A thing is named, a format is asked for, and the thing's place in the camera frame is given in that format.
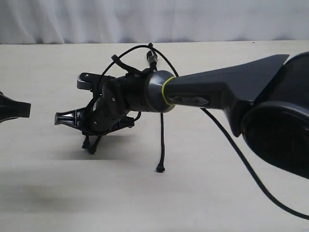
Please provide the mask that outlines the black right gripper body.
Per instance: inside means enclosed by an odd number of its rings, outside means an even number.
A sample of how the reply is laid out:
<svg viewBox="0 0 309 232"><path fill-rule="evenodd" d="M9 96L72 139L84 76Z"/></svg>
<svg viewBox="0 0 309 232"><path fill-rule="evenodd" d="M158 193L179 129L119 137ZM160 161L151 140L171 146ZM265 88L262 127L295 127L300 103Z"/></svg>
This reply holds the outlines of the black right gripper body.
<svg viewBox="0 0 309 232"><path fill-rule="evenodd" d="M122 100L114 95L101 95L84 108L81 129L90 135L106 135L123 128L132 128L135 118L127 114Z"/></svg>

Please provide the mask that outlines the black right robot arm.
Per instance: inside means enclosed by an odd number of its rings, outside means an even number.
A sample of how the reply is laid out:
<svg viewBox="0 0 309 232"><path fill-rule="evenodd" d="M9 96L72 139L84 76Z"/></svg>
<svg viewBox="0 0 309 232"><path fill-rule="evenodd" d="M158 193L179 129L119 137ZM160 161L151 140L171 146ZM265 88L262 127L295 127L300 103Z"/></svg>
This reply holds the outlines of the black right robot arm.
<svg viewBox="0 0 309 232"><path fill-rule="evenodd" d="M131 111L167 113L176 105L224 111L234 136L265 162L309 176L309 55L272 55L237 66L176 76L115 64L122 77L82 73L77 87L93 98L80 109L56 113L55 124L104 136L132 127Z"/></svg>

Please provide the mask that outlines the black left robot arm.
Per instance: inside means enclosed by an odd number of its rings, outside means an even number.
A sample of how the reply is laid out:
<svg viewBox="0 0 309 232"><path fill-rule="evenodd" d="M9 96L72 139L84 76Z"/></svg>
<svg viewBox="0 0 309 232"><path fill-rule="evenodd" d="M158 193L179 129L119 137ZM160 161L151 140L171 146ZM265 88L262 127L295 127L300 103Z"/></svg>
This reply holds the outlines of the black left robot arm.
<svg viewBox="0 0 309 232"><path fill-rule="evenodd" d="M0 122L17 118L29 118L31 104L27 102L15 101L0 92Z"/></svg>

